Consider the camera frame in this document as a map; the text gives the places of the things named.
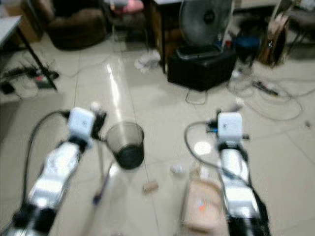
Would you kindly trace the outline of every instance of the pink cloth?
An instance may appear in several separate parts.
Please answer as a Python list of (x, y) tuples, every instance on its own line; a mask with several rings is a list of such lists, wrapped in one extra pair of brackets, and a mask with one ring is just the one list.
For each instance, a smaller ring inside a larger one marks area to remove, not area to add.
[(144, 9), (143, 2), (140, 0), (128, 0), (128, 5), (123, 8), (115, 8), (113, 12), (117, 15), (135, 13)]

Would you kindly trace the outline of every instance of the black speaker box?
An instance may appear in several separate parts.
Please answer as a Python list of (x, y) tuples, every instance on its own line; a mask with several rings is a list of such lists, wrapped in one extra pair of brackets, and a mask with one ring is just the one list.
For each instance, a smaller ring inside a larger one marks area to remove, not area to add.
[(230, 79), (236, 52), (224, 50), (208, 59), (180, 59), (176, 52), (168, 60), (168, 82), (197, 91), (205, 91)]

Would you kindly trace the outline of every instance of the electric fan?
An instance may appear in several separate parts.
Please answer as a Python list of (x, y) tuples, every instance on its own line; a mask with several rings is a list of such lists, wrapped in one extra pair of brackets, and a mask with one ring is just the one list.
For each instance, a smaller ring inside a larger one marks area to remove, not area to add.
[(183, 0), (180, 29), (188, 46), (176, 50), (180, 59), (215, 57), (232, 15), (233, 0)]

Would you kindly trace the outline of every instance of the chair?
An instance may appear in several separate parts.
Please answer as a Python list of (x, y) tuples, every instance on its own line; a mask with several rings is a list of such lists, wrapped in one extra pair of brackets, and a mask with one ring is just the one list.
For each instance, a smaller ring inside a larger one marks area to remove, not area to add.
[(289, 16), (290, 28), (297, 31), (297, 35), (288, 49), (289, 54), (296, 46), (300, 36), (299, 42), (301, 43), (306, 36), (315, 35), (315, 11), (293, 9), (287, 12), (287, 15)]
[(127, 28), (128, 30), (139, 30), (144, 32), (146, 38), (146, 47), (148, 47), (148, 33), (147, 33), (147, 24), (146, 17), (144, 14), (144, 6), (142, 5), (142, 9), (139, 7), (134, 11), (132, 9), (129, 10), (118, 10), (112, 11), (111, 6), (107, 3), (104, 4), (104, 12), (107, 20), (112, 25), (112, 33), (113, 33), (113, 41), (119, 41), (117, 38), (117, 28)]
[(99, 0), (28, 0), (55, 47), (82, 49), (105, 38)]

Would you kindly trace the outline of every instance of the clear plastic cup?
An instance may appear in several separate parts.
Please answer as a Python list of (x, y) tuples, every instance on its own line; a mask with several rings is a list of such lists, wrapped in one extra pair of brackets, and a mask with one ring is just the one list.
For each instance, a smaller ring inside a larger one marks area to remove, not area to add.
[(131, 170), (144, 159), (144, 132), (136, 123), (120, 122), (106, 134), (106, 144), (120, 167)]

